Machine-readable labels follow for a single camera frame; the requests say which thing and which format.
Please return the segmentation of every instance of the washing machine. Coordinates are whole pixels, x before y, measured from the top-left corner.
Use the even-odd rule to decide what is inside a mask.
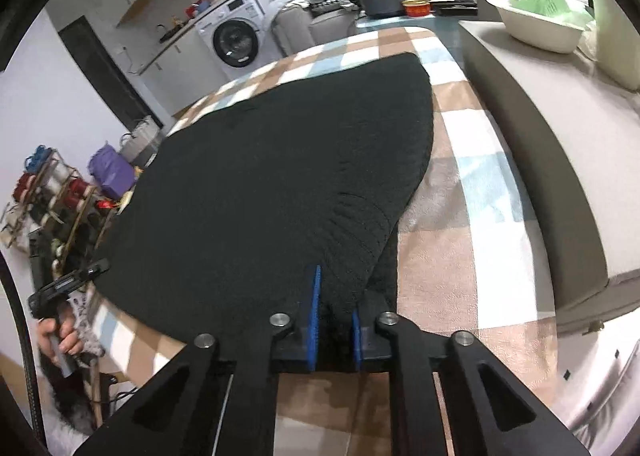
[[[228,0],[195,23],[220,68],[234,80],[282,58],[255,0]]]

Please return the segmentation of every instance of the kitchen counter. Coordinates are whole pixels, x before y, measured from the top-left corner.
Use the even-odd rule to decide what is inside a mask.
[[[158,51],[158,53],[156,53],[153,56],[153,58],[151,58],[140,70],[138,70],[136,72],[136,74],[137,75],[143,74],[145,72],[145,70],[147,68],[149,68],[149,66],[151,66],[156,59],[158,59],[160,56],[162,56],[162,54],[167,50],[167,48],[172,46],[183,35],[185,35],[187,32],[189,32],[191,29],[193,29],[193,26],[196,24],[197,21],[201,20],[204,16],[206,16],[210,12],[216,10],[217,8],[220,7],[220,5],[223,5],[228,1],[229,0],[213,0],[211,7],[209,7],[207,10],[205,10],[202,14],[198,14],[198,16],[196,16],[195,18],[189,20],[187,22],[187,24],[184,27],[182,27],[178,32],[176,32],[169,40],[167,40],[166,42],[162,43],[162,48]]]

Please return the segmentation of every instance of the checkered bed sheet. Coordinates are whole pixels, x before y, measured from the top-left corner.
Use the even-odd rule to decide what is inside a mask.
[[[400,27],[309,48],[204,97],[170,134],[279,84],[403,52],[416,54],[430,75],[434,141],[427,173],[399,222],[398,311],[428,331],[472,331],[549,404],[557,340],[540,228],[497,125],[433,32]],[[139,386],[183,346],[97,294],[90,320]],[[276,454],[297,437],[322,444],[327,436],[335,446],[317,454],[388,454],[385,378],[281,376]]]

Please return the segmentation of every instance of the washing machine door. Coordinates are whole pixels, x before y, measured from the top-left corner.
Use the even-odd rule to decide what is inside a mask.
[[[229,66],[244,68],[258,56],[258,34],[246,21],[223,22],[213,33],[212,40],[216,54]]]

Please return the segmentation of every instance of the tool handle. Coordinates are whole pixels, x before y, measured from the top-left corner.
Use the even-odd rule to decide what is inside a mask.
[[[49,341],[51,342],[51,347],[53,348],[53,353],[56,354],[58,358],[58,364],[60,364],[60,370],[62,370],[62,376],[67,378],[71,373],[76,371],[78,365],[74,358],[68,353],[62,353],[60,351],[60,337],[58,337],[57,333],[49,334]]]
[[[69,355],[68,353],[62,353],[60,351],[60,337],[58,336],[57,332],[60,331],[60,325],[62,324],[65,305],[66,301],[61,301],[56,306],[56,333],[50,334],[49,340],[53,348],[53,353],[55,353],[56,357],[58,358],[58,364],[60,364],[62,376],[67,378],[71,375],[71,373],[78,369],[78,365],[76,364],[76,360],[71,355]]]

